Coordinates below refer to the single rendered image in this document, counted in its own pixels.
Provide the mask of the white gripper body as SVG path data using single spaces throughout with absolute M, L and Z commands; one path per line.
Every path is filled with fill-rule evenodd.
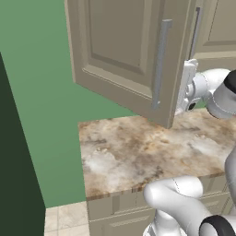
M 195 89 L 193 84 L 197 67 L 198 62 L 196 59 L 184 62 L 181 86 L 176 104 L 176 115 L 182 112 L 191 111 L 197 103 L 197 100 L 194 98 Z

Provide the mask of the narrow beige cabinet door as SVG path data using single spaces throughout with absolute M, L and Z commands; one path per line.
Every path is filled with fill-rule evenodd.
M 196 0 L 198 6 L 202 15 L 192 57 L 198 61 L 197 70 L 236 69 L 236 0 Z

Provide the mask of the wide beige cabinet door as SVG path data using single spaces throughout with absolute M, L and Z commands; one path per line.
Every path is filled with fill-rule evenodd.
M 170 128 L 196 0 L 65 0 L 75 83 Z M 159 105 L 152 109 L 159 33 L 171 19 Z

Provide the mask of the beige base cabinet door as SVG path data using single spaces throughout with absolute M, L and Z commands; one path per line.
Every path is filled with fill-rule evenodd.
M 143 236 L 155 216 L 154 209 L 139 210 L 110 218 L 91 220 L 90 236 Z

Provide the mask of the dark green tall cabinet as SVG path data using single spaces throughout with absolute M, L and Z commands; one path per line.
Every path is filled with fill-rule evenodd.
M 43 236 L 45 204 L 0 54 L 0 236 Z

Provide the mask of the beige drawer front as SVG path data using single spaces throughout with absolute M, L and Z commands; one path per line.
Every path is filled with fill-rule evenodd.
M 131 190 L 87 198 L 88 218 L 97 220 L 126 214 L 148 212 L 153 217 L 155 210 L 147 205 L 143 192 Z
M 204 187 L 201 202 L 213 215 L 228 215 L 233 207 L 224 173 L 200 177 Z

